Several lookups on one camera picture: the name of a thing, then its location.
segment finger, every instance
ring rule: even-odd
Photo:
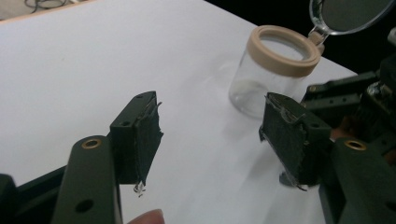
[[[128,224],[165,224],[163,219],[163,210],[156,209],[149,211],[139,217],[136,217]]]
[[[342,129],[332,129],[331,132],[332,140],[336,140],[337,138],[341,138],[341,137],[354,137],[354,135]]]
[[[396,148],[387,152],[387,154],[385,154],[384,158],[385,158],[385,161],[389,165],[395,164],[396,163]]]

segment dark background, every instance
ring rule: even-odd
[[[256,25],[278,25],[307,36],[314,27],[309,0],[206,0]],[[375,71],[382,59],[396,52],[388,42],[396,27],[396,7],[381,21],[352,35],[331,35],[324,42],[323,57],[356,72]]]

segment clear plastic jar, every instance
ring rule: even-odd
[[[283,27],[259,26],[247,42],[229,89],[230,100],[243,113],[262,119],[267,92],[291,97],[319,59],[318,48],[305,36]]]

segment fingertip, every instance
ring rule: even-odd
[[[155,209],[136,217],[128,224],[164,224],[163,210]]]

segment screw hole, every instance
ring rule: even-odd
[[[91,149],[99,147],[102,144],[100,139],[88,139],[81,146],[85,149]]]
[[[345,144],[347,147],[350,147],[350,148],[355,149],[355,150],[358,150],[358,151],[363,151],[363,150],[366,150],[366,149],[367,149],[366,145],[364,145],[364,144],[362,144],[362,143],[360,143],[360,142],[357,142],[357,141],[351,141],[351,140],[349,140],[349,141],[345,141],[344,144]]]
[[[86,213],[93,208],[93,200],[87,199],[77,204],[76,212],[77,213]]]
[[[129,122],[129,121],[124,121],[124,122],[121,122],[121,123],[120,123],[120,125],[121,125],[121,126],[124,126],[124,127],[125,127],[125,126],[128,126],[128,125],[130,125],[130,124],[131,124],[131,122]]]

